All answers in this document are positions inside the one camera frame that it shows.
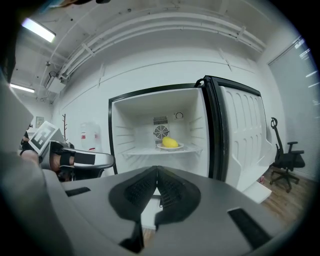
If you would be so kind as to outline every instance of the black refrigerator trim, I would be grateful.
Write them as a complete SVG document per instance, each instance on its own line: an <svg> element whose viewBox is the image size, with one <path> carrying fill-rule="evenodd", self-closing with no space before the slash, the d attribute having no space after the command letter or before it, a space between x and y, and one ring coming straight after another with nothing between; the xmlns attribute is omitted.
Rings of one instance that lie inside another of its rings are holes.
<svg viewBox="0 0 320 256"><path fill-rule="evenodd" d="M209 174L211 179L226 181L229 157L227 113L221 89L212 76L196 82L201 88L209 130Z"/></svg>
<svg viewBox="0 0 320 256"><path fill-rule="evenodd" d="M237 90L244 91L246 93L250 93L250 94L256 95L258 97L261 97L260 91L253 89L253 88L251 88L247 85L244 85L242 83L231 81L231 80L220 78L220 77L215 77L215 76L208 75L208 77L214 79L218 83L219 86L237 89Z"/></svg>
<svg viewBox="0 0 320 256"><path fill-rule="evenodd" d="M170 85L164 85L164 86L158 86L158 87L151 87L151 88L142 89L142 90L136 90L136 91L128 92L128 93L110 98L109 107L108 107L109 144L110 144L110 153L111 155L114 156L115 161L116 161L116 156L115 156L114 140L113 140L113 132L112 132L112 103L113 102L116 102L125 98L129 98L129 97L133 97L133 96L143 95L143 94L157 93L162 91L178 90L178 89L190 89L194 87L195 87L194 83L170 84ZM113 171L114 171L114 174L118 174L117 162L115 162L113 166Z"/></svg>

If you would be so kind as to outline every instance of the lemon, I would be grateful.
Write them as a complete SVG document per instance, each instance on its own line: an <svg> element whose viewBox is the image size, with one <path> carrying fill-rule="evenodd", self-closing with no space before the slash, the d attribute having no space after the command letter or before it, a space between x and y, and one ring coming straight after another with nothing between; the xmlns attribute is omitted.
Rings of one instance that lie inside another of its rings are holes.
<svg viewBox="0 0 320 256"><path fill-rule="evenodd" d="M178 147L178 142L170 137L164 137L162 139L162 144L166 147L166 148L177 148Z"/></svg>

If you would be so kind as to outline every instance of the ceiling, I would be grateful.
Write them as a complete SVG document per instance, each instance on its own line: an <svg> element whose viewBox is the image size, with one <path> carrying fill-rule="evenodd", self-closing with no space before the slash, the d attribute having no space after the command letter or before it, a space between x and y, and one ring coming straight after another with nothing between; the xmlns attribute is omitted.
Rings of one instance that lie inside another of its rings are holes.
<svg viewBox="0 0 320 256"><path fill-rule="evenodd" d="M276 29L272 13L256 0L111 0L96 4L93 0L83 5L51 8L46 13L35 13L31 19L56 34L53 42L21 27L16 44L16 66L11 82L35 89L35 93L17 93L42 101L53 101L56 94L44 88L50 71L59 72L82 44L96 38L123 22L148 14L191 13L219 17L239 26L266 43ZM105 38L95 42L103 43Z"/></svg>

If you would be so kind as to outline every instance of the white plate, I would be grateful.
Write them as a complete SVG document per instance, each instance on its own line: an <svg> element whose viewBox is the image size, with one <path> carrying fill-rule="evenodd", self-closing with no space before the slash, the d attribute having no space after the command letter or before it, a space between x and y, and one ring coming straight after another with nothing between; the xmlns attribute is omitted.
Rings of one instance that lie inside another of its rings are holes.
<svg viewBox="0 0 320 256"><path fill-rule="evenodd" d="M162 150L175 151L175 150L178 150L178 149L183 148L184 145L185 145L185 144L178 142L178 146L177 146L177 147L166 147L166 146L164 146L162 143L161 143L161 144L158 144L158 145L156 145L156 146L157 146L158 148L162 149Z"/></svg>

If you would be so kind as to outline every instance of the office chair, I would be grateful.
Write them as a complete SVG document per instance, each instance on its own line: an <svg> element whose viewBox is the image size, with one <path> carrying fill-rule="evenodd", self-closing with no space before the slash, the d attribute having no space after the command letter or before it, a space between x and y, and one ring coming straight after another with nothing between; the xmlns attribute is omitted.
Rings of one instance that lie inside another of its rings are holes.
<svg viewBox="0 0 320 256"><path fill-rule="evenodd" d="M287 188L285 191L287 193L290 192L292 189L290 179L295 180L295 184L299 183L299 178L293 176L292 174L289 173L289 170L293 172L294 168L302 168L305 167L305 161L302 159L301 154L303 154L305 151L304 150L296 150L292 151L293 144L298 144L297 141L292 141L288 142L287 144L290 145L288 153L284 153L284 149L281 143L281 139L278 133L277 125L278 125L278 120L274 117L271 117L271 127L275 131L275 135L277 138L277 141L279 143L279 147L276 144L276 156L274 159L274 163L271 164L271 167L277 167L279 169L285 169L285 171L278 171L278 170L273 170L271 173L271 176L276 173L279 174L279 177L275 179L271 179L270 184L272 185L275 181L285 179L286 182L289 185L289 188Z"/></svg>

